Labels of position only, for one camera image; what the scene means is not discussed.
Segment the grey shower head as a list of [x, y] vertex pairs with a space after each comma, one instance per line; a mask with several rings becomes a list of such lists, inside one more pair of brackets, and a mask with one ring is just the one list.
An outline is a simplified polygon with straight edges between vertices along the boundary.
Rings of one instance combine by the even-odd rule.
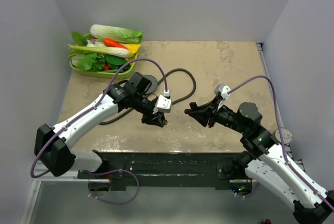
[[153, 93], [158, 87], [158, 80], [153, 75], [144, 75], [151, 82], [151, 85], [146, 90], [146, 94]]

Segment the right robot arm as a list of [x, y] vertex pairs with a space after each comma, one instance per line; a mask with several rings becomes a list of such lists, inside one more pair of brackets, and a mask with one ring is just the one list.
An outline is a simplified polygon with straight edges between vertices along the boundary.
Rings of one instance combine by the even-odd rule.
[[298, 223], [324, 223], [333, 213], [333, 191], [328, 191], [283, 151], [274, 135], [261, 125], [263, 116], [256, 104], [242, 103], [234, 112], [218, 107], [218, 100], [197, 105], [184, 112], [204, 127], [219, 123], [242, 134], [245, 151], [224, 168], [229, 178], [246, 176], [259, 182], [293, 210]]

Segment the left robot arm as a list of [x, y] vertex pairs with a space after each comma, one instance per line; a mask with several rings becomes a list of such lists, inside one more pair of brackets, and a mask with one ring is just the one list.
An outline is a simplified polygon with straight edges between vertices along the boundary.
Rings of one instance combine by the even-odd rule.
[[92, 103], [72, 117], [52, 127], [47, 124], [37, 129], [34, 154], [47, 172], [61, 176], [71, 169], [87, 170], [96, 178], [108, 173], [108, 165], [95, 152], [74, 152], [72, 148], [89, 131], [123, 109], [133, 109], [142, 114], [142, 123], [164, 127], [164, 114], [171, 110], [170, 91], [153, 100], [146, 97], [152, 82], [141, 73], [134, 73], [130, 80], [112, 84]]

